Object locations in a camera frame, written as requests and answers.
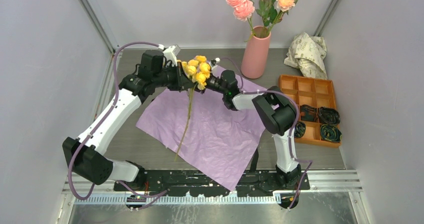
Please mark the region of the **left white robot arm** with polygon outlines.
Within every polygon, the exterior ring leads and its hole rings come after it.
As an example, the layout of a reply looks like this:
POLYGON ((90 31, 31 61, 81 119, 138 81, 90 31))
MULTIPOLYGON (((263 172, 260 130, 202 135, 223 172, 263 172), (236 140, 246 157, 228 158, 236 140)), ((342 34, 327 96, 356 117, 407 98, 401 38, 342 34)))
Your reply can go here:
POLYGON ((167 87, 173 91, 185 91, 193 87, 177 61, 179 51, 177 45, 164 50, 145 51, 136 73, 122 79, 118 85, 118 96, 100 116, 78 138, 65 139, 62 148, 72 172, 95 185, 114 180, 125 181, 135 191, 145 186, 147 177, 141 165, 111 160, 104 154, 124 122, 155 89, 167 87))

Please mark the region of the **yellow flower bunch stems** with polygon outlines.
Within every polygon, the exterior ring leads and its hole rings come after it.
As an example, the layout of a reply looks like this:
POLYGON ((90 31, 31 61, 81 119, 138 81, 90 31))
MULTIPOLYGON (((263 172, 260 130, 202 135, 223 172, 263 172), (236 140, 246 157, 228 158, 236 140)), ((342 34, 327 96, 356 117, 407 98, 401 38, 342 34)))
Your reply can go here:
POLYGON ((206 89, 206 81, 211 77, 211 65, 208 62, 208 59, 203 55, 197 55, 193 59, 189 61, 181 62, 182 69, 184 73, 188 76, 188 79, 194 84, 194 87, 190 87, 187 91, 188 96, 188 109, 187 109, 187 119, 184 127, 184 131, 180 142, 178 144, 178 148, 175 154, 174 160, 176 161, 179 152, 181 150, 182 144, 184 142, 192 112, 192 103, 195 89, 198 88, 200 91, 204 91, 206 89))

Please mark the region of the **purple wrapping paper sheet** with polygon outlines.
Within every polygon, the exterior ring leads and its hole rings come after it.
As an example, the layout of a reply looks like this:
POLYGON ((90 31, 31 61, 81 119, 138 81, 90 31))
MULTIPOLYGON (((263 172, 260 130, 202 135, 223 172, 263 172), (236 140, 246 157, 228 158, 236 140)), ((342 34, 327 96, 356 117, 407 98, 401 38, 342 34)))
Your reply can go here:
POLYGON ((222 94, 164 90, 143 111, 136 127, 178 152, 187 163, 233 191, 265 127, 255 109, 229 110, 222 94))

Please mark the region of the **white flower with leaves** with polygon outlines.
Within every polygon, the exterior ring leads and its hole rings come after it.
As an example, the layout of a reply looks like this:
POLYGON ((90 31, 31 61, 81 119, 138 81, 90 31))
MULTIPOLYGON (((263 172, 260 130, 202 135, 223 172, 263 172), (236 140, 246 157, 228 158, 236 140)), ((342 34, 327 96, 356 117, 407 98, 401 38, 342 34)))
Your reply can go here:
POLYGON ((259 38, 266 38, 275 24, 281 21, 283 12, 277 7, 277 0, 259 0, 257 14, 262 20, 262 28, 258 33, 259 38))

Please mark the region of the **pink flower stem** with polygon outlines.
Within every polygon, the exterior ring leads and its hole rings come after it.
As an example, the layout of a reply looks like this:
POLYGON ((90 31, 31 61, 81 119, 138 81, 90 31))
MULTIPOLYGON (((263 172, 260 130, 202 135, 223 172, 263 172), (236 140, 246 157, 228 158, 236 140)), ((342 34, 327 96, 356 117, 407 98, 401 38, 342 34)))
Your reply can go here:
POLYGON ((247 22, 250 32, 253 32, 252 14, 255 12, 254 3, 251 0, 225 0, 233 8, 234 17, 242 22, 247 22))

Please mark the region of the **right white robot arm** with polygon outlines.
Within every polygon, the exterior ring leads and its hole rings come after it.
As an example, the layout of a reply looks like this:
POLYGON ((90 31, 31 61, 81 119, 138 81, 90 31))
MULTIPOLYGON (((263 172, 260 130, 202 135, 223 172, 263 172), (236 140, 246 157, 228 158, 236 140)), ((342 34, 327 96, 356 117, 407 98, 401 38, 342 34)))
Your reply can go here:
POLYGON ((291 189, 302 175, 294 143, 294 129, 299 119, 296 104, 277 86, 267 90, 242 91, 231 70, 223 71, 220 77, 211 75, 206 80, 206 88, 223 94, 222 100, 229 110, 256 110, 274 140, 277 182, 281 188, 291 189))

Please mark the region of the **black ribbon with gold text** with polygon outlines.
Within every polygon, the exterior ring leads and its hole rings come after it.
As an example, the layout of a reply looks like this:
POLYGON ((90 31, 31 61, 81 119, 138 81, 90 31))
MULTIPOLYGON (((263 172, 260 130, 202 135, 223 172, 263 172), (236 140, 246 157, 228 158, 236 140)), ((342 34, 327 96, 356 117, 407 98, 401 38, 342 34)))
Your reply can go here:
POLYGON ((258 148, 256 148, 250 163, 250 167, 249 167, 250 172, 255 172, 257 170, 258 160, 259 160, 259 150, 258 148))

